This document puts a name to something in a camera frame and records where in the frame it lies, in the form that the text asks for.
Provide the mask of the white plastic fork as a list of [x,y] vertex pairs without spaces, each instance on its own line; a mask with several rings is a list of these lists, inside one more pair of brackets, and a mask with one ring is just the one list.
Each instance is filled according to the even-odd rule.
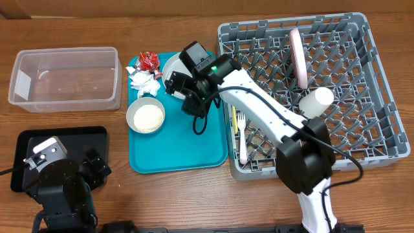
[[239,112],[237,116],[237,125],[239,128],[239,134],[240,134],[239,162],[245,165],[248,162],[248,155],[246,152],[246,140],[245,140],[246,117],[242,112]]

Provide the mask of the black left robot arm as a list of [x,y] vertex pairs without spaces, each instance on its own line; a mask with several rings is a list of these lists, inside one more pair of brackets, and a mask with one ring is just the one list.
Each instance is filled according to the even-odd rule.
[[69,157],[58,137],[33,148],[24,160],[36,178],[25,187],[43,209],[34,218],[33,232],[94,232],[98,217],[91,191],[111,174],[107,162],[94,148],[86,148],[81,162]]

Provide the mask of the small red sauce packet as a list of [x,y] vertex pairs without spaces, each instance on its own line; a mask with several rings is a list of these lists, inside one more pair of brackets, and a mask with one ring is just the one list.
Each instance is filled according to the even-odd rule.
[[162,78],[162,76],[163,76],[163,74],[158,70],[158,69],[155,69],[154,71],[153,71],[153,74],[154,74],[154,79],[155,80],[157,80],[157,79],[159,79],[159,78]]

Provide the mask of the pink round plate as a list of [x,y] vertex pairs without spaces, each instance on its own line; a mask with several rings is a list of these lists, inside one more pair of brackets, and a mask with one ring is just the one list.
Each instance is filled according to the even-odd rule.
[[298,28],[294,28],[290,31],[290,46],[292,63],[294,64],[294,74],[298,86],[302,89],[306,89],[308,86],[307,66]]

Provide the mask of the black tray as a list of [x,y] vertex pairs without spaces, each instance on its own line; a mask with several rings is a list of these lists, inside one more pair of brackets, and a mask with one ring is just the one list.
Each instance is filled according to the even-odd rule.
[[71,159],[81,162],[85,156],[84,147],[90,146],[108,164],[108,136],[106,129],[102,126],[26,130],[17,138],[14,171],[10,183],[12,191],[26,192],[25,187],[34,181],[36,172],[31,172],[24,160],[33,155],[35,146],[53,136],[59,138]]

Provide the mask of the white round plate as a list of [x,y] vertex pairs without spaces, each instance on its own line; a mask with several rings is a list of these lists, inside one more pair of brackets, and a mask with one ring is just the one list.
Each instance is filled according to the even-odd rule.
[[177,71],[192,77],[191,72],[185,67],[179,58],[180,53],[175,53],[170,57],[162,68],[162,84],[166,87],[165,81],[171,78],[173,71]]

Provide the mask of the red crumpled snack wrapper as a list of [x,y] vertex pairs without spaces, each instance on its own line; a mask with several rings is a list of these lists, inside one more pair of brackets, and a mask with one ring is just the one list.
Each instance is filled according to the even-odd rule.
[[160,59],[155,52],[141,52],[135,62],[135,67],[141,71],[159,71]]

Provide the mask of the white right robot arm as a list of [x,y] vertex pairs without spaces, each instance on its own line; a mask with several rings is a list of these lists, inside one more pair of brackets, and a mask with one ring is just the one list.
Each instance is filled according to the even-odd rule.
[[276,147],[276,173],[298,196],[303,230],[332,232],[337,226],[329,196],[335,157],[325,123],[286,109],[226,54],[181,52],[179,60],[190,73],[173,71],[165,86],[168,94],[184,95],[182,110],[205,119],[220,98],[244,113]]

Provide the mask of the clear plastic bin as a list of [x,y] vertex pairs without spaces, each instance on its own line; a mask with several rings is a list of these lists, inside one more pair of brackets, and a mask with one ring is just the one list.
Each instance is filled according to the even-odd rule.
[[120,108],[122,66],[114,47],[20,51],[8,102],[31,113]]

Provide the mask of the white plastic cup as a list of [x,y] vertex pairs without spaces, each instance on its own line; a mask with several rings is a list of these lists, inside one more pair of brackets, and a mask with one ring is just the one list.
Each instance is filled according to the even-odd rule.
[[300,100],[299,109],[306,118],[315,118],[322,115],[333,101],[332,91],[326,87],[319,87]]

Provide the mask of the yellow plastic spoon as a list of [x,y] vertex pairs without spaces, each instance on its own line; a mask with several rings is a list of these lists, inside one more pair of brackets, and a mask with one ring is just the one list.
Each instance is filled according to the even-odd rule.
[[231,110],[232,110],[232,125],[233,125],[233,129],[234,129],[234,133],[237,134],[239,129],[238,129],[238,125],[237,125],[236,109],[235,109],[234,106],[231,106]]

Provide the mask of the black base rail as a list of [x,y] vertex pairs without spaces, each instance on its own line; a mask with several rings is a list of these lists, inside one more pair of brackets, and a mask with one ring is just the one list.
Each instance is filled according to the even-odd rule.
[[251,228],[138,228],[132,221],[106,223],[99,233],[306,233],[302,225],[278,225],[276,227]]

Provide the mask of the grey bowl of rice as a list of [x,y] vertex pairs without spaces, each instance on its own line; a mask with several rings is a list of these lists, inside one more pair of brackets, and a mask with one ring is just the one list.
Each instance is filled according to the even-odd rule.
[[127,124],[137,133],[154,133],[161,128],[166,117],[164,106],[155,98],[142,97],[130,104],[126,113]]

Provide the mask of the white crumpled napkin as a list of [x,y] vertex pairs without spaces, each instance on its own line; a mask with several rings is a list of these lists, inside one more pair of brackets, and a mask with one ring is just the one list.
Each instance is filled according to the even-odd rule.
[[131,79],[130,85],[132,89],[138,91],[137,98],[142,98],[145,94],[156,97],[160,84],[155,76],[149,71],[141,71],[134,67],[126,67]]

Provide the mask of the grey dishwasher rack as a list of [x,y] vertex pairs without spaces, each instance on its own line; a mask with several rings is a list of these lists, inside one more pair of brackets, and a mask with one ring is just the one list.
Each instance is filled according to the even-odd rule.
[[[308,86],[298,86],[290,31],[298,28]],[[367,18],[358,12],[223,23],[217,54],[227,54],[247,70],[266,94],[299,113],[300,100],[319,87],[334,101],[321,116],[332,144],[347,153],[334,169],[388,166],[411,148]]]

